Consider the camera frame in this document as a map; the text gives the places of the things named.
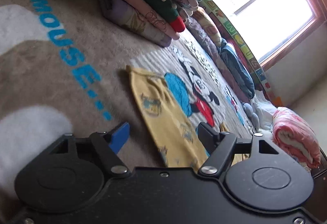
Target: blue fabric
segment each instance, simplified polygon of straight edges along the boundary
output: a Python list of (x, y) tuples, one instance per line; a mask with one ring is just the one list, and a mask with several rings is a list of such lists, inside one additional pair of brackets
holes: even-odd
[(184, 111), (185, 115), (190, 117), (192, 115), (192, 109), (185, 83), (182, 81), (182, 79), (173, 73), (166, 73), (165, 80), (169, 90), (173, 93), (176, 101)]
[(221, 47), (218, 47), (217, 50), (220, 57), (226, 64), (227, 68), (231, 71), (232, 75), (235, 78), (235, 81), (238, 83), (241, 90), (249, 99), (253, 99), (253, 80), (247, 69), (243, 66), (243, 64), (237, 57), (234, 50), (227, 44), (224, 38), (222, 39)]

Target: window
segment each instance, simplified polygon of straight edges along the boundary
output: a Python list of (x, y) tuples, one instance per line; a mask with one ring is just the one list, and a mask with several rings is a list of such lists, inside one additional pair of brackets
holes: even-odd
[(214, 0), (262, 64), (312, 25), (321, 11), (309, 0)]

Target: pink blanket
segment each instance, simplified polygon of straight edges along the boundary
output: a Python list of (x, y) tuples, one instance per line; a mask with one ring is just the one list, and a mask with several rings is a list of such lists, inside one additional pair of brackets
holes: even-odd
[(273, 115), (273, 141), (309, 168), (320, 164), (320, 148), (309, 124), (294, 111), (279, 107)]

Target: cartoon character print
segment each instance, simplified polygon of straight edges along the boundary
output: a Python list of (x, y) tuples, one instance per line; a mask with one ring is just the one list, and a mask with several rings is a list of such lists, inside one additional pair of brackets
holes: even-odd
[(152, 99), (143, 93), (140, 96), (144, 111), (152, 117), (158, 117), (161, 114), (161, 102), (158, 99)]
[(244, 120), (243, 120), (241, 114), (238, 111), (236, 99), (233, 97), (233, 95), (232, 95), (231, 91), (229, 90), (228, 86), (226, 86), (226, 88), (225, 88), (225, 93), (226, 93), (227, 101), (235, 109), (236, 115), (237, 115), (238, 119), (240, 120), (240, 122), (242, 123), (242, 125), (245, 126)]
[(174, 47), (174, 52), (185, 73), (187, 74), (192, 84), (193, 94), (197, 98), (197, 101), (190, 104), (192, 113), (201, 113), (207, 120), (207, 123), (214, 127), (214, 111), (210, 104), (219, 105), (217, 96), (214, 94), (210, 86), (201, 79), (195, 68), (191, 66), (192, 62), (188, 58), (184, 57), (183, 53), (178, 48)]

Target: white cloud shape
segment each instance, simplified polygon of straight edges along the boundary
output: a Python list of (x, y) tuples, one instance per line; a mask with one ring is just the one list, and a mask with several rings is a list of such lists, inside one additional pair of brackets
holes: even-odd
[(0, 120), (0, 187), (16, 197), (14, 180), (19, 171), (73, 126), (58, 110), (32, 106)]
[(16, 4), (1, 6), (0, 20), (0, 55), (25, 40), (48, 41), (47, 33), (54, 29), (44, 27), (38, 14)]

